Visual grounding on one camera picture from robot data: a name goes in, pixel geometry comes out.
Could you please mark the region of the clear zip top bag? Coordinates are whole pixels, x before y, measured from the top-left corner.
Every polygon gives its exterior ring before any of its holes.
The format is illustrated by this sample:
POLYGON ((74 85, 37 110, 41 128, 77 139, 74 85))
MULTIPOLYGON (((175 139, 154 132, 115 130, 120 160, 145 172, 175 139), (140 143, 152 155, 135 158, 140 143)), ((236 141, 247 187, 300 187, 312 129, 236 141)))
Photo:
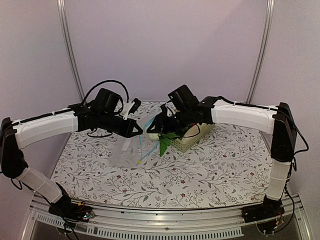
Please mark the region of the clear zip top bag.
POLYGON ((159 138, 147 133, 147 128, 153 120, 154 117, 149 116, 137 121, 143 130, 141 135, 131 138, 117 137, 108 157, 108 165, 110 167, 134 168, 157 150, 160 144, 159 138))

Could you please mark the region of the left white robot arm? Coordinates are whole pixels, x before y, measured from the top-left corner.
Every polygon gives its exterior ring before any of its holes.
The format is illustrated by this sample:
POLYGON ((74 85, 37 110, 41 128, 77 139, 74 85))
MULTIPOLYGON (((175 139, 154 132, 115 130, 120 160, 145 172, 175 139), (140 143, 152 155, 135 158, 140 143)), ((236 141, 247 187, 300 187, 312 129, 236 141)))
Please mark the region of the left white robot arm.
POLYGON ((12 121, 4 118, 0 128, 0 169, 7 178, 16 179, 34 192, 55 204, 55 209, 63 216, 74 213, 74 205, 66 200, 57 183, 43 173, 28 166, 22 150, 39 141, 62 134, 86 130, 106 130, 132 138, 143 133, 136 120, 129 118, 141 105, 141 101, 127 99, 108 89, 101 88, 95 99, 71 104, 58 111, 52 111, 23 120, 12 121))

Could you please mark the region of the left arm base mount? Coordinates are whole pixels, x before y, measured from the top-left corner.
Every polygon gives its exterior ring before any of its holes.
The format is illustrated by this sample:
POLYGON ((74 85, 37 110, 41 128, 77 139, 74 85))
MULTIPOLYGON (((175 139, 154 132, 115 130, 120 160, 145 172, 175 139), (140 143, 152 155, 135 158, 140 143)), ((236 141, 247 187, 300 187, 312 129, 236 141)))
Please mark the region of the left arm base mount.
POLYGON ((48 212, 52 215, 60 216, 73 222, 88 222, 95 216, 93 208, 86 205, 85 201, 72 203, 70 196, 60 184, 62 197, 56 203, 50 203, 48 212))

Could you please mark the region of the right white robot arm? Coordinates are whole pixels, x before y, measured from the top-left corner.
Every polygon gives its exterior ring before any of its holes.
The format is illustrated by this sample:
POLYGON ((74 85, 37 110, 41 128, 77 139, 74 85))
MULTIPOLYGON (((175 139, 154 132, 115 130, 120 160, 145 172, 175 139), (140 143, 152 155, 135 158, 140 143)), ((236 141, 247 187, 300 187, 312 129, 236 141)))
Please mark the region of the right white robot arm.
POLYGON ((177 112, 168 116, 165 105, 147 128, 148 134, 175 133, 193 124, 228 124, 246 127, 272 135, 270 156, 272 167, 266 201, 259 206, 262 218, 269 218, 278 210, 290 170, 296 168, 295 150, 298 129, 291 109, 285 102, 276 106, 255 105, 231 101, 223 96, 207 96, 199 101, 187 85, 168 94, 177 112))

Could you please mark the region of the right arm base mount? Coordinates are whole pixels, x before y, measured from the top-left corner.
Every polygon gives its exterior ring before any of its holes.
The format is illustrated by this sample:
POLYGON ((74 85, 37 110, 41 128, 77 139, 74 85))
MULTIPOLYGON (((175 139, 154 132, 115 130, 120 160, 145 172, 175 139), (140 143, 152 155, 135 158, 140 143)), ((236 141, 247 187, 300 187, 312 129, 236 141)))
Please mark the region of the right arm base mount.
POLYGON ((257 222, 257 229, 264 235, 276 232, 284 222, 285 213, 282 200, 272 200, 266 196, 263 203, 245 206, 241 209, 241 216, 245 223, 257 222))

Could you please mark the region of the white toy radish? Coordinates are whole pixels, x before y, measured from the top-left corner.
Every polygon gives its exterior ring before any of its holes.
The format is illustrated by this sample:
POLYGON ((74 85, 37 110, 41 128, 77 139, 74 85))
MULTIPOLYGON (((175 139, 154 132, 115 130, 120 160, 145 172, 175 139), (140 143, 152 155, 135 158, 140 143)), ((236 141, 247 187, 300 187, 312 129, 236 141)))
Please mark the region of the white toy radish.
POLYGON ((168 147, 175 140, 182 139, 181 135, 176 134, 175 132, 164 133, 149 133, 149 138, 153 141, 158 141, 159 144, 159 156, 162 157, 167 151, 168 147))

